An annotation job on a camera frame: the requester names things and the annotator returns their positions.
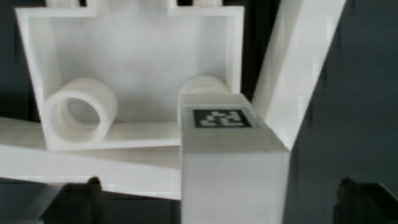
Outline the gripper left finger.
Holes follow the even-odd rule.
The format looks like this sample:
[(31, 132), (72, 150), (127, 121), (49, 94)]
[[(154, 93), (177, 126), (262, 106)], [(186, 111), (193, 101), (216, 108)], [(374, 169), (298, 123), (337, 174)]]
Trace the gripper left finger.
[(0, 224), (106, 224), (99, 178), (63, 184), (0, 178)]

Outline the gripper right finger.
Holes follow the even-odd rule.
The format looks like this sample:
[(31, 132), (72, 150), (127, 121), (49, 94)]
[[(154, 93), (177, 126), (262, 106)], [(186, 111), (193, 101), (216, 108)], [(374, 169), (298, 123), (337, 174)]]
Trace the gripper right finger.
[(398, 224), (398, 197), (380, 183), (341, 180), (333, 224)]

